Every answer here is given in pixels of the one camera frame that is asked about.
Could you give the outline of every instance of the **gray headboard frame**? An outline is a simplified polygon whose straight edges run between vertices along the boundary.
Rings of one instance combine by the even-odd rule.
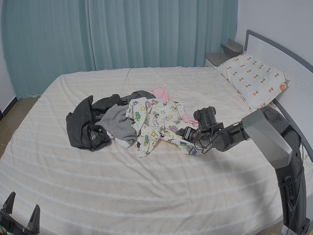
[[[252,35],[252,36],[254,36],[254,37],[256,37],[256,38],[258,38],[258,39],[260,39],[260,40],[262,40],[264,42],[267,42],[268,44],[270,44],[270,45],[274,46],[275,48],[281,50],[282,52],[284,52],[288,56],[292,57],[294,60],[296,60],[297,62],[302,64],[305,68],[307,68],[310,72],[313,73],[313,65],[311,65],[309,62],[304,60],[302,57],[300,57],[296,53],[292,52],[291,50],[287,49],[286,47],[280,45],[279,43],[277,43],[277,42],[275,42],[275,41],[273,41],[273,40],[271,40],[271,39],[269,39],[267,37],[264,37],[264,36],[262,36],[262,35],[260,35],[258,33],[255,33],[252,30],[247,30],[246,42],[245,42],[245,51],[247,51],[249,35]],[[279,108],[279,110],[284,114],[285,118],[289,121],[291,126],[301,136],[302,144],[305,147],[305,149],[307,150],[311,161],[313,162],[313,149],[311,148],[310,144],[308,143],[306,137],[303,135],[302,131],[299,129],[299,127],[294,122],[292,117],[288,114],[288,112],[282,107],[282,105],[276,99],[273,100],[273,103],[276,104],[276,106]]]

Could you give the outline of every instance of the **black baseboard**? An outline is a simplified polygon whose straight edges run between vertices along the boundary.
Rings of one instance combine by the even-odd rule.
[[[12,107],[14,106],[14,104],[16,104],[17,101],[18,101],[18,99],[16,97],[11,101],[11,103],[2,112],[3,117],[5,117],[9,113],[9,111],[12,109]]]

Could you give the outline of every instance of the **cartoon print pajamas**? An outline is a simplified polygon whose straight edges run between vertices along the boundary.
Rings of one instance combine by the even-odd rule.
[[[137,157],[149,155],[159,139],[175,143],[183,153],[200,155],[193,144],[175,134],[180,128],[192,127],[181,120],[180,116],[183,115],[184,106],[178,102],[163,102],[145,97],[131,100],[126,117],[134,120],[132,127],[138,135],[135,144]]]

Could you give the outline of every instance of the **bed sheet wrinkle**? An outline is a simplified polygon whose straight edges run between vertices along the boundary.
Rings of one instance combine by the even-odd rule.
[[[163,87],[186,114],[212,105],[225,125],[249,114],[211,68],[79,72],[55,80],[13,134],[0,160],[0,201],[17,193],[14,213],[28,223],[41,208],[41,234],[254,234],[281,220],[274,169],[252,141],[207,156],[160,141],[149,159],[116,142],[97,152],[70,146],[65,117],[87,96]],[[313,172],[304,163],[307,196]]]

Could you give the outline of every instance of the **white wall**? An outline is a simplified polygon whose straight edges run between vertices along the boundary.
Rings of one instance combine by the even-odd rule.
[[[236,41],[250,29],[313,65],[313,0],[238,0]]]
[[[0,0],[0,18],[2,11],[2,1],[3,0]],[[7,72],[7,65],[3,57],[2,36],[0,34],[0,110],[3,112],[14,98],[15,92],[12,87],[9,73]]]

